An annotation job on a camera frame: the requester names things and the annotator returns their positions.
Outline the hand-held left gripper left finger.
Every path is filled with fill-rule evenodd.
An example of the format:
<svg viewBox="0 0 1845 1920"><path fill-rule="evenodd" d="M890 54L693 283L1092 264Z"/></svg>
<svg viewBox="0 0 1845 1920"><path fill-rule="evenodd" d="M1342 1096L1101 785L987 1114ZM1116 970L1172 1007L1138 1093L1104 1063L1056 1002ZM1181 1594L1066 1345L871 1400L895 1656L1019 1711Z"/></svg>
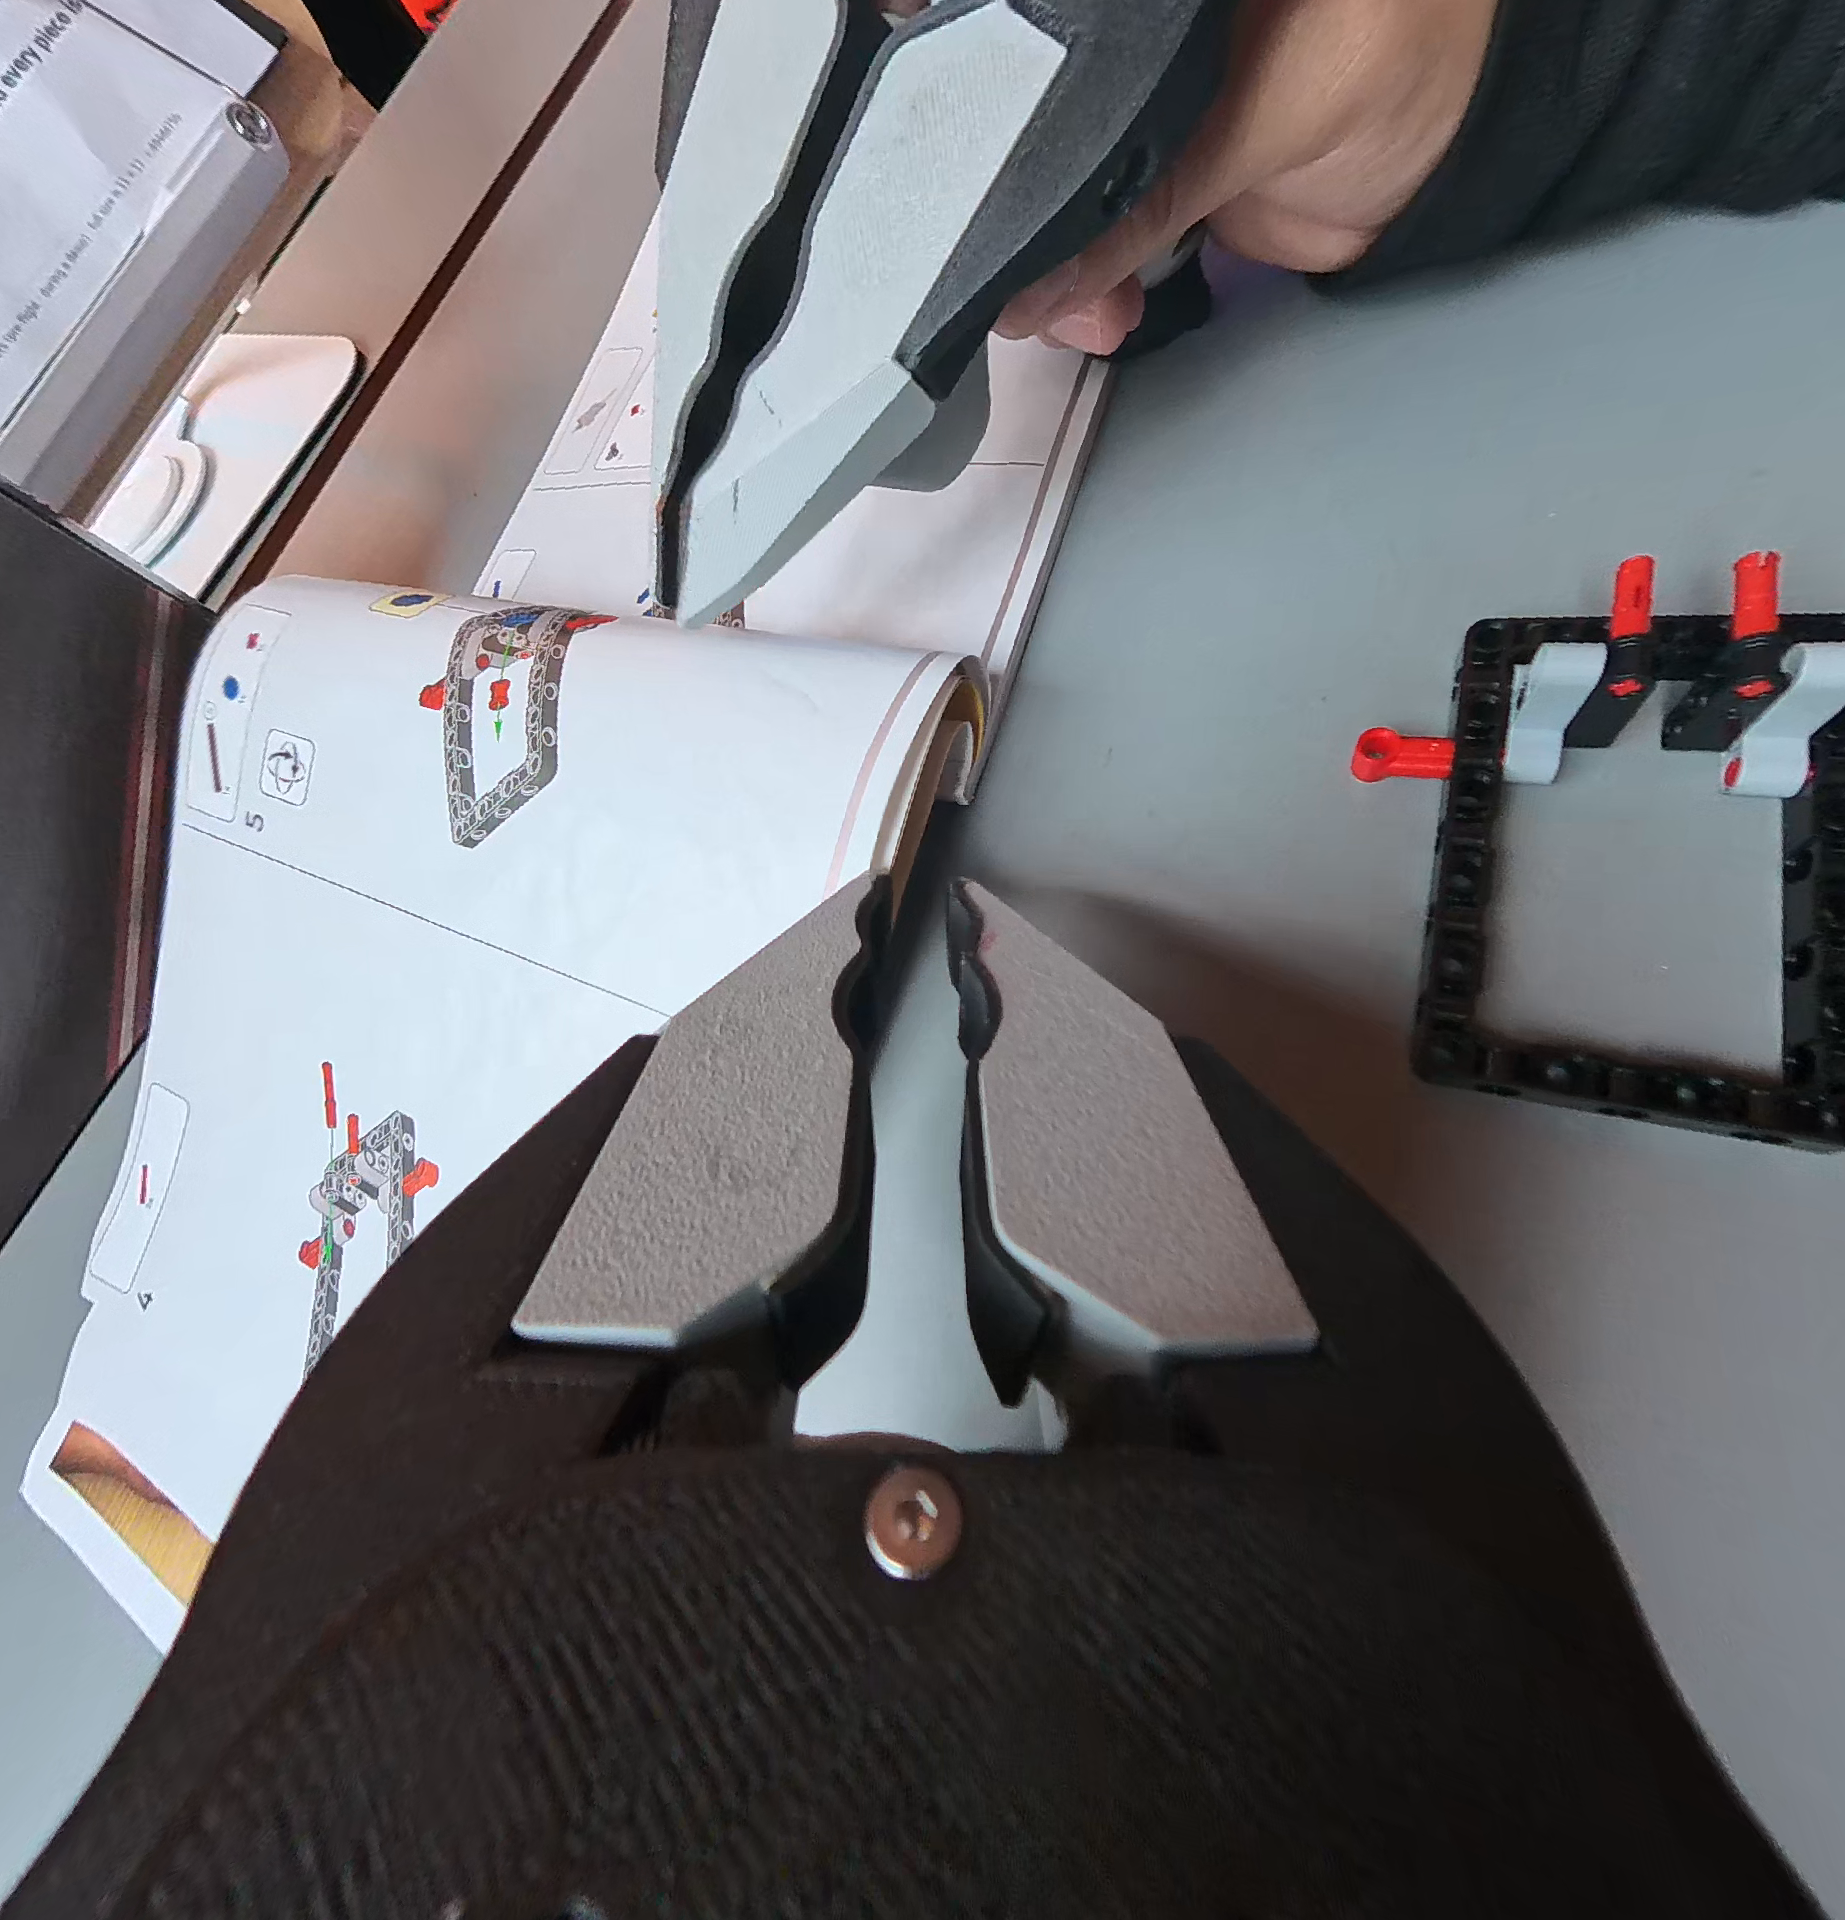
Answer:
<svg viewBox="0 0 1845 1920"><path fill-rule="evenodd" d="M858 877L673 1015L512 1331L799 1389L865 1295L867 1050L892 919Z"/></svg>

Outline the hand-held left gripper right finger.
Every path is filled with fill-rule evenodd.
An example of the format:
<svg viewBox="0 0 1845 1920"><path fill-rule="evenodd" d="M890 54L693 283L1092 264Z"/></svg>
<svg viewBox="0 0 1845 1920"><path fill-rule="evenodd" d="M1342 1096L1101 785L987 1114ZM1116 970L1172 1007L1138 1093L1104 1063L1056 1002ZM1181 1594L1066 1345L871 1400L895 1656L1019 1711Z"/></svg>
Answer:
<svg viewBox="0 0 1845 1920"><path fill-rule="evenodd" d="M1297 1356L1319 1331L1171 1032L985 887L952 886L967 1310L1002 1404Z"/></svg>

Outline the person's right hand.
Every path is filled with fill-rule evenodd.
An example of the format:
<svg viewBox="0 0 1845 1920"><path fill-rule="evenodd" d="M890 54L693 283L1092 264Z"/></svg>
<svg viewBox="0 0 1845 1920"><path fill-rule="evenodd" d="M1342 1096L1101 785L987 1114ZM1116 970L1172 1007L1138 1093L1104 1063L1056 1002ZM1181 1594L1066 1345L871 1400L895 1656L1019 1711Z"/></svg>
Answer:
<svg viewBox="0 0 1845 1920"><path fill-rule="evenodd" d="M1141 271L1197 225L1271 268L1354 264L1451 148L1493 12L1493 2L1256 7L1183 154L1128 217L1019 292L997 335L1115 351L1143 317Z"/></svg>

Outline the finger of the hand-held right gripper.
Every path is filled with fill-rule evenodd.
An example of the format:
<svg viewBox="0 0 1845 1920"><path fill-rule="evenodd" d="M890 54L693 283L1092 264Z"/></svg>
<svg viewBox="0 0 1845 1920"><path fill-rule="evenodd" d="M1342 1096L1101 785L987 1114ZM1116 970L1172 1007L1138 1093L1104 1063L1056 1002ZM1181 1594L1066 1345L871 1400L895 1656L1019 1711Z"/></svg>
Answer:
<svg viewBox="0 0 1845 1920"><path fill-rule="evenodd" d="M967 463L985 401L940 433L926 460L910 447L935 431L940 401L897 366L895 347L935 283L931 210L954 162L948 133L971 131L942 79L893 79L903 30L880 5L846 5L841 61L794 185L809 187L791 300L743 373L727 431L666 519L666 608L708 621L789 563L863 489L903 467L904 486L938 489Z"/></svg>
<svg viewBox="0 0 1845 1920"><path fill-rule="evenodd" d="M794 185L843 54L843 2L676 2L661 96L655 446L676 519L791 300Z"/></svg>

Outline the lego instruction booklet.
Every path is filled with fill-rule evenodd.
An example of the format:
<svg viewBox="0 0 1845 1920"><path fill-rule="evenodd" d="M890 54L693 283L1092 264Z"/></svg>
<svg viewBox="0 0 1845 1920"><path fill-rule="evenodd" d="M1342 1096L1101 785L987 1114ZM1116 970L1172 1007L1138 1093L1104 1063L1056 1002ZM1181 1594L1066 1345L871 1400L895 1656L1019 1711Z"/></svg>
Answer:
<svg viewBox="0 0 1845 1920"><path fill-rule="evenodd" d="M186 696L142 1085L22 1478L168 1652L301 1380L624 1040L965 802L1109 393L991 342L976 457L727 630L652 590L655 230L471 594L274 578Z"/></svg>

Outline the lego set box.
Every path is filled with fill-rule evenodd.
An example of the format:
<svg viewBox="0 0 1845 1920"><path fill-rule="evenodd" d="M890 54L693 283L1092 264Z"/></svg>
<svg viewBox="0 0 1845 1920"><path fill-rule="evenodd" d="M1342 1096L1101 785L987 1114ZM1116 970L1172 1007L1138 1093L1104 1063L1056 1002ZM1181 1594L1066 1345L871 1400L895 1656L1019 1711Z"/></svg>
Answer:
<svg viewBox="0 0 1845 1920"><path fill-rule="evenodd" d="M0 1247L145 1032L213 627L0 478Z"/></svg>

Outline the person's right forearm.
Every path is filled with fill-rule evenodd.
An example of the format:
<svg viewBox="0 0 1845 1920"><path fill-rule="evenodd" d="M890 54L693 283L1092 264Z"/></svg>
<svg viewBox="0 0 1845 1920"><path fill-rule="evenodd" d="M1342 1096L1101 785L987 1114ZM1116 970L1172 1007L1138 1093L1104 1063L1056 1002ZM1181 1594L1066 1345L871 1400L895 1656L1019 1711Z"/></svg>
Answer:
<svg viewBox="0 0 1845 1920"><path fill-rule="evenodd" d="M1436 171L1369 250L1364 292L1637 210L1845 202L1845 2L1506 2Z"/></svg>

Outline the black lego frame assembly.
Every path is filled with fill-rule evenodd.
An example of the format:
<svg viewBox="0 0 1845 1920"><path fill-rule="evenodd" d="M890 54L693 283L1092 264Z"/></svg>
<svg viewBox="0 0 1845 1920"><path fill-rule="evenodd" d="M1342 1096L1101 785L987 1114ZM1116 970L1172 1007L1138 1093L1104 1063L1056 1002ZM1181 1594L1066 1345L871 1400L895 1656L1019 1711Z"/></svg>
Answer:
<svg viewBox="0 0 1845 1920"><path fill-rule="evenodd" d="M1614 576L1604 615L1473 623L1448 728L1364 731L1362 782L1442 788L1411 1066L1423 1083L1812 1153L1845 1153L1845 612L1789 612L1730 642L1730 610L1655 610L1655 560ZM1780 807L1780 1061L1775 1078L1584 1044L1511 1040L1481 1017L1497 829L1514 785L1609 750L1660 690L1658 746L1714 763L1728 800Z"/></svg>

